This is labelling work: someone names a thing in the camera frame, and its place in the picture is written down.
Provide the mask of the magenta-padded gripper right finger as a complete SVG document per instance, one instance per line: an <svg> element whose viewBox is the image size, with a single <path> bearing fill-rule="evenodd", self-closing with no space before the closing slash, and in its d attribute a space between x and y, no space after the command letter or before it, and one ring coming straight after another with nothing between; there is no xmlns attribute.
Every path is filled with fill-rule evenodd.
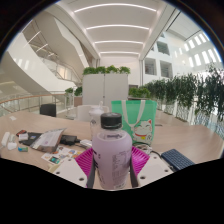
<svg viewBox="0 0 224 224"><path fill-rule="evenodd" d="M156 153L148 155L136 147L132 148L130 179L133 188L143 187L172 173Z"/></svg>

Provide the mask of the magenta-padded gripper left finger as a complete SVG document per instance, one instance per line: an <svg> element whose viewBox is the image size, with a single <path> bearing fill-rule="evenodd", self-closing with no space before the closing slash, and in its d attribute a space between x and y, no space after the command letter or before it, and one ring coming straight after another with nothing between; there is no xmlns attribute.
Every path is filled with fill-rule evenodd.
<svg viewBox="0 0 224 224"><path fill-rule="evenodd" d="M84 188L92 188L95 180L93 150L88 149L75 159L65 159L54 174Z"/></svg>

